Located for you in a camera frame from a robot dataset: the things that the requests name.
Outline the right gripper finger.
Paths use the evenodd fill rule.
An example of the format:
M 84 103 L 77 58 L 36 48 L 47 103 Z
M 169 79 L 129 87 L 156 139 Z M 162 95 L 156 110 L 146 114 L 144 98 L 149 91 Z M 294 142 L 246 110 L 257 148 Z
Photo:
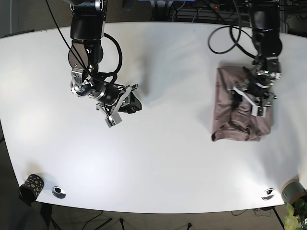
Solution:
M 130 96 L 129 103 L 125 106 L 126 113 L 133 114 L 140 110 L 142 110 L 141 102 L 135 96 Z

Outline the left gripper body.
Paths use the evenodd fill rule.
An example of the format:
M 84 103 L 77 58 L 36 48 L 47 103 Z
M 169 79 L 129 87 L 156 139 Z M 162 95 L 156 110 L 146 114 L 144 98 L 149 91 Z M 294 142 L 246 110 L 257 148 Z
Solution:
M 234 83 L 229 90 L 245 98 L 251 105 L 252 116 L 265 117 L 273 100 L 277 99 L 271 87 L 278 79 L 278 72 L 246 72 L 245 79 Z

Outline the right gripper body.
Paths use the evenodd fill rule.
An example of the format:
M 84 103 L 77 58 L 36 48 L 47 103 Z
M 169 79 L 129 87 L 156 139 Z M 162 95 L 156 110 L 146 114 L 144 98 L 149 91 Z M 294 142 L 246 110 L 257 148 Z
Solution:
M 138 84 L 117 89 L 112 87 L 108 96 L 106 96 L 106 91 L 104 91 L 102 96 L 99 95 L 95 98 L 98 101 L 96 110 L 106 116 L 105 122 L 108 127 L 113 127 L 122 121 L 119 113 L 126 113 L 125 106 L 129 103 L 129 97 L 135 96 L 133 91 L 138 87 Z

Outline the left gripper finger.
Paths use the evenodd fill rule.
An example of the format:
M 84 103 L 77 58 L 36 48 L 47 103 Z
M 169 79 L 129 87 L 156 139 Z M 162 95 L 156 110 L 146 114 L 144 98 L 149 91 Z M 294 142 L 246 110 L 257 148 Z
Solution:
M 239 107 L 239 105 L 242 103 L 242 95 L 238 94 L 236 91 L 231 92 L 232 99 L 231 99 L 231 106 L 232 107 Z

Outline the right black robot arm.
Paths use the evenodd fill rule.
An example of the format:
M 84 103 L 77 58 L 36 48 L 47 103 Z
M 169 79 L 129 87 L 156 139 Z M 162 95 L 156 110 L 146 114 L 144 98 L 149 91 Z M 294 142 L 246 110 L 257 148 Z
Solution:
M 133 114 L 142 109 L 134 95 L 138 85 L 116 83 L 122 67 L 123 54 L 119 43 L 104 32 L 106 0 L 70 0 L 72 12 L 71 45 L 68 61 L 71 71 L 71 91 L 78 97 L 88 96 L 97 101 L 96 109 L 106 115 L 105 121 L 113 127 L 122 121 L 119 113 Z M 118 66 L 112 72 L 100 72 L 103 59 L 101 39 L 114 43 L 118 52 Z

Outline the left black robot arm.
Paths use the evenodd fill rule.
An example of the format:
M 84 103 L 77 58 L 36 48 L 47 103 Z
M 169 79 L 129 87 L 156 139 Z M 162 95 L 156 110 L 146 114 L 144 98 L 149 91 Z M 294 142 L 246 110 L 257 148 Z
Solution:
M 245 81 L 232 90 L 251 104 L 252 116 L 265 117 L 267 108 L 277 98 L 271 86 L 281 77 L 280 4 L 278 0 L 247 0 L 246 3 L 257 55 L 254 68 L 243 68 L 247 74 Z

